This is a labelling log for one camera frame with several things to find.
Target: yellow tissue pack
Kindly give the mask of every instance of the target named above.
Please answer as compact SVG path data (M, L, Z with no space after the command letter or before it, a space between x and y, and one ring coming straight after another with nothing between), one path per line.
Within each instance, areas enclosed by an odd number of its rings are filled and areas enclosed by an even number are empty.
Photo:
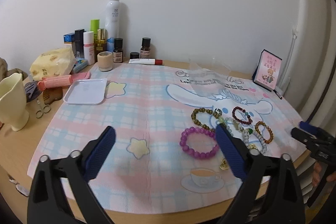
M71 48L59 48L42 53L31 65L30 73L35 81L42 77L55 77L70 74L76 58Z

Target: white tray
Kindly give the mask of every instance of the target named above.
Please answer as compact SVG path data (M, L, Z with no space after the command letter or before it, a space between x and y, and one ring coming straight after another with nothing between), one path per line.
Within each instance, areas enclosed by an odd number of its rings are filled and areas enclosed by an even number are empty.
M98 105L104 100L107 79L76 80L63 100L72 105Z

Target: purple beaded bracelet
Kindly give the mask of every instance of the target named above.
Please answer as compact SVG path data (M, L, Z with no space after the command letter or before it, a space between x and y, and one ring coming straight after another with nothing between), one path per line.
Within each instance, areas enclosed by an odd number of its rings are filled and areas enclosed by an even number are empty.
M210 159L212 157L214 157L214 155L216 154L216 152L219 150L219 146L218 144L216 144L212 150L210 152L207 153L200 153L198 151L195 151L194 149L190 148L187 144L187 138L188 135L193 134L193 133L198 133L198 134L204 134L206 136L209 136L210 138L215 139L215 133L211 132L210 130L205 130L204 128L199 128L199 127L191 127L191 128L186 128L183 132L182 132L182 136L181 136L181 141L180 141L180 146L182 146L182 150L184 152L186 152L188 155L194 157L195 159Z

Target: wooden desk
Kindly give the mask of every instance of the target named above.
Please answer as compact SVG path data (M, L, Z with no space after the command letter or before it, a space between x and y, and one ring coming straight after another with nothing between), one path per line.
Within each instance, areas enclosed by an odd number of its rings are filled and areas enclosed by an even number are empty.
M164 61L165 66L188 69L189 64L183 62L173 62ZM250 79L250 75L231 72L231 76L239 77L243 79ZM27 104L27 110L30 113L29 121L26 126L18 131L13 132L9 125L5 124L2 129L0 129L0 165L6 172L8 172L12 177L14 177L21 185L30 189L32 179L27 175L27 170L33 153L43 136L46 128L48 127L51 119L55 115L56 111L61 106L63 100L53 102L51 105L51 111L43 115L41 119L36 119L35 117L35 107L31 103ZM303 153L294 163L295 167L299 166L307 157L309 156L309 151ZM264 183L259 191L258 196L262 196L267 188L267 183ZM73 210L76 218L84 221L81 212L72 199L69 199L69 204ZM116 224L129 224L129 223L139 223L139 224L185 224L185 223L200 223L206 220L217 218L224 214L228 206L230 205L232 199L217 203L211 206L203 207L200 209L170 213L170 214L155 214L155 215L138 215L138 214L128 214L113 212L107 210L108 215Z

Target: blue gripper pad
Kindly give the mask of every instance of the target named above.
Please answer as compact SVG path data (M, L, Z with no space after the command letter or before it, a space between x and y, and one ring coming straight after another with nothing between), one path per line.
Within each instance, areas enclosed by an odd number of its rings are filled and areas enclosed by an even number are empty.
M299 123L299 127L300 127L302 130L304 130L304 131L306 131L306 132L309 132L309 133L312 134L312 135L316 135L317 132L318 132L318 128L317 128L317 127L314 127L314 126L308 124L307 122L300 122L300 123Z
M216 140L233 175L244 181L247 173L245 171L245 160L241 152L247 152L248 148L242 140L232 137L223 124L219 124L216 127Z
M87 147L91 148L94 145L83 163L83 178L86 182L97 177L115 142L116 132L113 127L108 126L97 140L90 141L83 149L84 151Z

